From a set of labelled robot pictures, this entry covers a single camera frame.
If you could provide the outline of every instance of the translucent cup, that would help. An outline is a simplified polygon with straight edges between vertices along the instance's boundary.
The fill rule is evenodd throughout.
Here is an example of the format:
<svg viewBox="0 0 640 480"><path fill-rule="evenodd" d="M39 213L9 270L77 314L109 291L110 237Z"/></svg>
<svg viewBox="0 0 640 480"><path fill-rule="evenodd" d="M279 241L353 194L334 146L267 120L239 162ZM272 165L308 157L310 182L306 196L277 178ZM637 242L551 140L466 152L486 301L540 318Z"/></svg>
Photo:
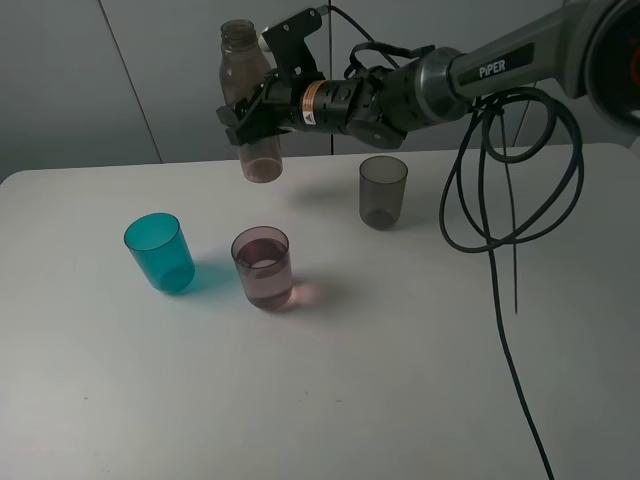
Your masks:
<svg viewBox="0 0 640 480"><path fill-rule="evenodd" d="M247 299L256 307L275 310L293 290L289 239L277 228L254 227L233 241L231 256Z"/></svg>
<svg viewBox="0 0 640 480"><path fill-rule="evenodd" d="M395 157L367 158L360 164L360 218L376 230L400 218L409 169Z"/></svg>
<svg viewBox="0 0 640 480"><path fill-rule="evenodd" d="M149 283L164 293L184 289L195 273L180 222L168 213L152 213L133 222L124 243Z"/></svg>

